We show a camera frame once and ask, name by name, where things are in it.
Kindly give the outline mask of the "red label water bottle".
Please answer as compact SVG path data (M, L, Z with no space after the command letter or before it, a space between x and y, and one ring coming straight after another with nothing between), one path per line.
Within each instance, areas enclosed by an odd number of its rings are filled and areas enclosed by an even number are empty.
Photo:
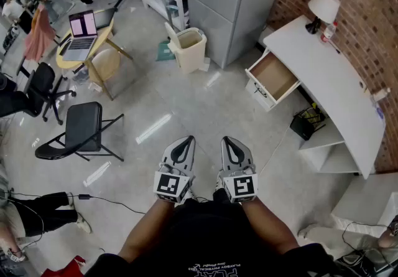
M323 31L323 33L321 35L322 42L326 43L326 42L330 41L330 39L334 36L334 34L336 32L337 25L338 25L338 23L336 21L334 21L333 23L326 26L325 30Z

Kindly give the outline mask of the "teal dustpan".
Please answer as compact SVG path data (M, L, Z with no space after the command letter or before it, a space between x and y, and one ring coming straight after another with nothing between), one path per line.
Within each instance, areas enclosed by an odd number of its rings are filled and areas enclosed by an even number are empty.
M157 50L157 62L175 60L175 55L169 48L170 40L164 40L159 43Z

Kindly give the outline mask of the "black office chair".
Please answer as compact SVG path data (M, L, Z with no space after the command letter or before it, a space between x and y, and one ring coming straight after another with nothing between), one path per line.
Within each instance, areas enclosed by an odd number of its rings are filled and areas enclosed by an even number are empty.
M27 77L24 91L0 91L0 118L24 112L32 117L42 115L43 120L47 121L46 114L53 109L58 124L62 125L56 100L64 95L76 96L74 90L58 91L62 81L67 78L61 76L56 80L54 70L45 62L40 63Z

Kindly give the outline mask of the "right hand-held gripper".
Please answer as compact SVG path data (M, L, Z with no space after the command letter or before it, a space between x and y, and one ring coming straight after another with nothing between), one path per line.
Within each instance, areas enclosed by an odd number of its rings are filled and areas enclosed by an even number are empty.
M250 149L241 141L224 136L221 140L223 171L221 183L231 203L253 201L258 193L258 175L252 167Z

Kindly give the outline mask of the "black folding chair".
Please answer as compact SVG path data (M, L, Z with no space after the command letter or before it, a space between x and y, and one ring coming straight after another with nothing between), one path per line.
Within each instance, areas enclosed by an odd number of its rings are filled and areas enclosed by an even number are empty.
M71 106L67 111L65 131L35 150L35 157L56 161L76 155L89 162L94 156L112 156L124 159L102 144L102 133L122 119L103 119L103 107L97 101Z

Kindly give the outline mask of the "cream trash bin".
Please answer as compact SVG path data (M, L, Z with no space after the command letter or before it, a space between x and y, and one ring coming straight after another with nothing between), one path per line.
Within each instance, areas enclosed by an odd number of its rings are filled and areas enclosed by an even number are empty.
M168 48L174 54L177 64L184 74L200 69L205 63L206 35L192 27L176 33L168 22L165 28L170 38Z

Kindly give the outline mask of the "person's black shirt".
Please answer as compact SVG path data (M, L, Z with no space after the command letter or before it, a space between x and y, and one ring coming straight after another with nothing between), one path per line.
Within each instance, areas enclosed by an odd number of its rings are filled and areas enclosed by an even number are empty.
M317 243L278 254L239 208L207 202L175 210L149 250L130 263L103 254L85 277L342 277Z

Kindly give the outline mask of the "person's right forearm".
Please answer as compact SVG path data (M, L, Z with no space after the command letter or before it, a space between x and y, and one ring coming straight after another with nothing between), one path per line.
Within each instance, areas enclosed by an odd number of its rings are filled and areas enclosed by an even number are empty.
M256 197L243 202L242 208L256 234L275 252L287 253L299 244L286 224Z

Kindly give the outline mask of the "person's black trousers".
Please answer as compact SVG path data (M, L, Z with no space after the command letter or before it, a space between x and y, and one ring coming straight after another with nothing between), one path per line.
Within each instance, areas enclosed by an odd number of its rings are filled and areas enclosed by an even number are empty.
M234 208L234 209L241 209L242 204L240 203L231 203L228 198L228 195L224 189L220 189L213 193L212 200L208 200L204 197L197 196L197 202L186 202L184 204L179 203L178 207L215 207L217 208Z

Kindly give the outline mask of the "black laptop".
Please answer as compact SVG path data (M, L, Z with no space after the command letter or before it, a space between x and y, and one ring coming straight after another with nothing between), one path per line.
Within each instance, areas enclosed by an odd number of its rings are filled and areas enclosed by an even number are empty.
M100 30L105 27L108 27L110 25L111 21L113 20L115 12L116 12L116 8L112 7L112 8L94 13L96 29Z

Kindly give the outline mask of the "pink garment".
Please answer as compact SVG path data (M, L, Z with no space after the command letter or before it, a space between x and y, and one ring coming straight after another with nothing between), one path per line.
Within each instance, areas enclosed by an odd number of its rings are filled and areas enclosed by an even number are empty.
M48 11L40 3L31 23L31 30L25 38L25 59L39 62L46 48L54 42L55 36L55 29L50 25Z

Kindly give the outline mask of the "person's left forearm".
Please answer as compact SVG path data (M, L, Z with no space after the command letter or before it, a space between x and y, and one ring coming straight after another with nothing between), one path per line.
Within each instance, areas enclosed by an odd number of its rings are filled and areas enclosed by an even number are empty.
M174 211L174 203L157 199L131 230L118 255L128 263L148 251L160 236Z

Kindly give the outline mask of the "white desk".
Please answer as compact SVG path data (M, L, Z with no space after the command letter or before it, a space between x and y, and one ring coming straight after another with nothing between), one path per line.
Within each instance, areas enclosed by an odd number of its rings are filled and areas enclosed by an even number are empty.
M379 119L370 92L348 59L319 35L309 34L308 23L300 16L263 40L326 115L326 126L299 151L317 172L368 178L375 171L385 119Z

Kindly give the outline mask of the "clear plastic bottle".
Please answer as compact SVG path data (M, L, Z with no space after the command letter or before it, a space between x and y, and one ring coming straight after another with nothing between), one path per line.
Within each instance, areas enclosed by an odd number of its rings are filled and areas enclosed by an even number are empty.
M379 90L378 92L374 93L371 95L371 100L375 103L378 103L382 99L384 99L388 94L390 94L391 89L389 87L383 88Z

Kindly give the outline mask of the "white desk drawer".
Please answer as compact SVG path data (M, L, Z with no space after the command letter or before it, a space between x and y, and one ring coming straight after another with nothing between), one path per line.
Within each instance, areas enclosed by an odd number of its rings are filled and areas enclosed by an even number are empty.
M269 49L245 72L249 78L246 90L266 111L272 110L301 84Z

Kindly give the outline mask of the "white shade table lamp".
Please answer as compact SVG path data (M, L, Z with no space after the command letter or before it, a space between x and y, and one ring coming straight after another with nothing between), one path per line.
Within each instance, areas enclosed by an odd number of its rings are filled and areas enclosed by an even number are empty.
M322 23L334 23L340 4L340 0L310 0L308 8L315 18L305 26L307 32L316 34Z

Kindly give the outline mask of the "silver laptop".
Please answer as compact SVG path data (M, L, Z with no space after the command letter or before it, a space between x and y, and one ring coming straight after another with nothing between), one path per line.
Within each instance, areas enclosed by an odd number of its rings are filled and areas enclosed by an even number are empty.
M63 61L85 61L98 36L93 10L69 16L72 40L63 54Z

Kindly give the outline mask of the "red bag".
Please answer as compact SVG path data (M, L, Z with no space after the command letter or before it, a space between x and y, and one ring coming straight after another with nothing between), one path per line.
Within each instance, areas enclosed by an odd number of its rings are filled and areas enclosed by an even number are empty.
M57 271L52 271L47 268L40 277L84 277L81 268L85 265L85 259L77 255L66 267Z

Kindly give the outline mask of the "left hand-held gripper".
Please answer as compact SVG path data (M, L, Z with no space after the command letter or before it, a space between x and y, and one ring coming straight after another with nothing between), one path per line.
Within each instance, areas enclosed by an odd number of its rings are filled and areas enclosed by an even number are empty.
M160 168L154 176L154 194L160 200L181 204L195 175L173 166L192 167L196 148L194 136L186 136L166 147Z

